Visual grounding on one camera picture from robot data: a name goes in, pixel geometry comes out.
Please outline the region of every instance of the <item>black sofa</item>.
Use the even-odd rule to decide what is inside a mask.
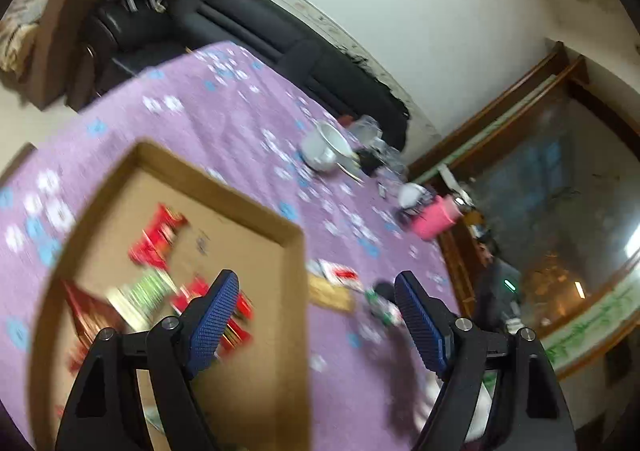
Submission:
[[[90,94],[103,95],[147,66],[182,55],[185,47],[193,50],[233,41],[332,115],[373,116],[387,144],[404,148],[410,117],[404,104],[350,57],[270,0],[170,0],[165,14],[147,7],[132,14],[110,2],[90,16],[81,36],[84,56],[67,92],[75,109],[78,100],[82,105]]]

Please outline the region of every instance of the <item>pink bottle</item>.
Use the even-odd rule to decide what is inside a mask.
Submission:
[[[462,216],[453,196],[436,196],[436,199],[417,216],[411,230],[423,240],[432,240],[446,231]]]

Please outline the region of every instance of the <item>silver bolt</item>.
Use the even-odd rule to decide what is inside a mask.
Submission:
[[[536,333],[531,328],[522,328],[520,330],[520,337],[527,341],[533,341],[536,338]]]
[[[463,332],[469,332],[473,328],[473,323],[466,317],[459,317],[456,319],[456,326]]]
[[[178,318],[174,316],[165,317],[162,320],[162,328],[165,330],[173,330],[178,325]]]
[[[115,333],[116,330],[111,327],[103,328],[98,332],[98,339],[101,339],[102,341],[108,341],[115,335]]]

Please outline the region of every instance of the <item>large brown box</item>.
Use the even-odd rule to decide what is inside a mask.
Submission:
[[[117,165],[85,209],[52,273],[36,324],[30,368],[30,417],[38,449],[53,448],[73,384],[68,355],[76,341],[61,279],[98,297],[142,273],[127,251],[158,202],[190,222],[169,258],[177,286],[194,273],[212,282],[221,269],[238,274],[252,300],[254,341],[192,382],[194,394],[221,443],[251,451],[310,448],[306,363],[304,236],[271,209],[206,176],[157,145],[142,142]],[[204,243],[204,254],[198,245]],[[167,306],[158,319],[170,314]],[[139,371],[143,404],[152,401],[148,372]],[[156,451],[169,449],[149,427]]]

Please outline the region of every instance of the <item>floral tablecloth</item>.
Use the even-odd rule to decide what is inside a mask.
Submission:
[[[305,231],[307,257],[357,269],[366,285],[411,270],[453,311],[436,243],[403,232],[377,183],[318,177],[300,140],[335,120],[247,50],[215,44],[121,85],[42,146],[0,190],[0,399],[30,439],[30,330],[75,218],[107,171],[151,138]],[[404,338],[371,348],[357,317],[310,306],[315,450],[405,450],[415,438],[415,373]]]

